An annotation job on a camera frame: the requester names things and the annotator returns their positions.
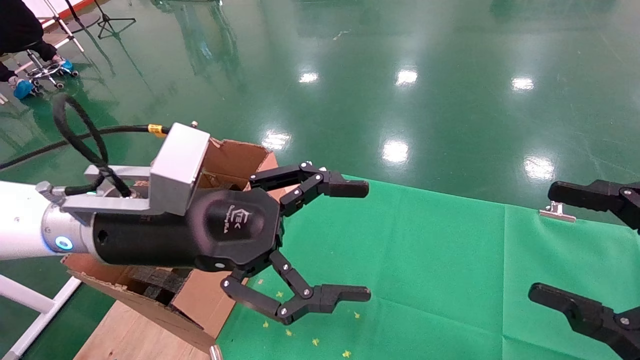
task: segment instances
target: wooden board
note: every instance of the wooden board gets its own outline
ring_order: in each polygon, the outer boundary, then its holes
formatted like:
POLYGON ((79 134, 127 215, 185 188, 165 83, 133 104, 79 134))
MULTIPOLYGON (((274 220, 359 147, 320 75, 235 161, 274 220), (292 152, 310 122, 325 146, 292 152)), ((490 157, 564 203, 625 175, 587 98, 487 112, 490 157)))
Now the wooden board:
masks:
POLYGON ((211 360, 125 304, 116 301, 74 360, 211 360))

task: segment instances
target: tripod stand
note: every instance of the tripod stand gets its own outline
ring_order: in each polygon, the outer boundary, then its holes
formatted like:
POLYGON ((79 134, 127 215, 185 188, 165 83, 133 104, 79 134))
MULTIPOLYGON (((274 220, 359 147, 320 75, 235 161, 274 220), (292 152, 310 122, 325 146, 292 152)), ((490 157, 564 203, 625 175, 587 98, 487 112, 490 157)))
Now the tripod stand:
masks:
POLYGON ((99 39, 102 39, 102 32, 105 30, 111 33, 110 36, 113 36, 121 31, 124 31, 126 28, 128 28, 129 26, 133 25, 136 22, 136 19, 134 17, 109 17, 109 15, 104 13, 104 11, 102 10, 102 7, 100 7, 98 0, 93 0, 93 2, 95 3, 95 5, 98 7, 98 10, 100 10, 100 13, 102 14, 100 21, 98 21, 98 26, 100 26, 100 32, 98 33, 99 39), (120 31, 116 32, 115 29, 113 29, 113 26, 111 25, 111 21, 118 21, 118 20, 128 20, 130 21, 130 23, 126 25, 124 28, 122 28, 120 31))

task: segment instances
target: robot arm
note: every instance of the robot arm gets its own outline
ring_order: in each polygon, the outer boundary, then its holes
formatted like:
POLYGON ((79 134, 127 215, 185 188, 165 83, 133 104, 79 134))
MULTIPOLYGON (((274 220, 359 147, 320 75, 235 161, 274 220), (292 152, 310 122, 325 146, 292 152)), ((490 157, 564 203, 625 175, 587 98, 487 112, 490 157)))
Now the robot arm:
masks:
POLYGON ((231 271, 221 286, 232 299, 289 324, 309 312, 331 313, 341 300, 368 301, 362 286, 309 286, 279 251, 283 217, 321 194, 365 197, 365 181, 310 163, 259 172, 251 190, 199 189, 209 134, 174 124, 148 167, 90 166, 85 175, 101 185, 95 193, 69 195, 47 182, 36 186, 0 182, 0 195, 17 207, 0 213, 0 260, 89 253, 107 264, 231 271), (146 180, 130 197, 103 181, 146 180), (300 184, 281 202, 267 191, 300 184), (242 285, 273 266, 294 292, 281 304, 242 285))

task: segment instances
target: green cloth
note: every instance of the green cloth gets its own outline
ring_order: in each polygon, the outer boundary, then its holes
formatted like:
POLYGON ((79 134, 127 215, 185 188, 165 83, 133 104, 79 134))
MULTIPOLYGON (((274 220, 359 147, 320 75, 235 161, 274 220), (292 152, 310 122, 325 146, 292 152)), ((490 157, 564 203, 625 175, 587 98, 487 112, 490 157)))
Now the green cloth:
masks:
MULTIPOLYGON (((282 248, 312 286, 368 286, 371 300, 290 326, 236 306, 218 343, 232 360, 619 359, 527 293, 545 282, 640 306, 639 250, 626 227, 372 181, 366 199, 318 198, 287 219, 282 248)), ((271 268, 250 286, 292 295, 271 268)))

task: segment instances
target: black cable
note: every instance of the black cable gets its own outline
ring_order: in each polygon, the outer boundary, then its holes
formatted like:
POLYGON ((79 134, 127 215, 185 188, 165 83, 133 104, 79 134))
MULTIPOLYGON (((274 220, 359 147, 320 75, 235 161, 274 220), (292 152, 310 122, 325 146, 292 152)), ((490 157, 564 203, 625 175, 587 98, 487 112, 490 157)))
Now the black cable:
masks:
MULTIPOLYGON (((100 135, 108 135, 108 134, 115 134, 115 133, 148 133, 148 127, 149 125, 120 125, 120 126, 111 126, 111 127, 103 127, 102 129, 98 130, 98 133, 100 133, 100 135)), ((168 127, 164 127, 162 128, 162 133, 163 134, 168 134, 169 133, 169 128, 168 127)), ((90 137, 91 134, 90 133, 86 133, 86 134, 82 134, 82 135, 78 135, 78 139, 80 140, 84 140, 88 137, 90 137)), ((49 144, 45 147, 41 147, 38 150, 35 151, 31 151, 28 152, 24 155, 20 155, 15 159, 11 159, 9 161, 7 161, 6 163, 0 163, 0 171, 5 170, 7 168, 10 168, 14 165, 18 165, 19 163, 22 163, 24 161, 30 160, 32 158, 35 158, 38 155, 42 155, 46 152, 49 151, 53 151, 56 149, 59 149, 63 146, 69 145, 69 143, 66 140, 60 140, 58 142, 54 142, 52 144, 49 144)))
MULTIPOLYGON (((53 121, 60 132, 60 135, 64 137, 80 154, 82 154, 87 160, 89 160, 94 166, 96 166, 100 172, 100 176, 92 184, 84 186, 68 186, 65 188, 65 195, 78 195, 90 191, 95 191, 102 182, 107 179, 115 188, 120 192, 122 197, 130 197, 131 189, 120 179, 115 172, 109 168, 109 154, 107 152, 104 140, 100 135, 100 132, 95 127, 89 115, 85 112, 83 107, 71 96, 67 94, 58 94, 52 99, 53 107, 53 121), (95 143, 100 152, 100 156, 93 152, 87 145, 84 144, 82 139, 76 135, 71 128, 69 128, 67 121, 67 113, 65 111, 65 105, 69 104, 71 108, 80 116, 84 125, 89 130, 89 135, 95 140, 95 143)), ((150 133, 160 133, 163 127, 149 125, 147 131, 150 133)))

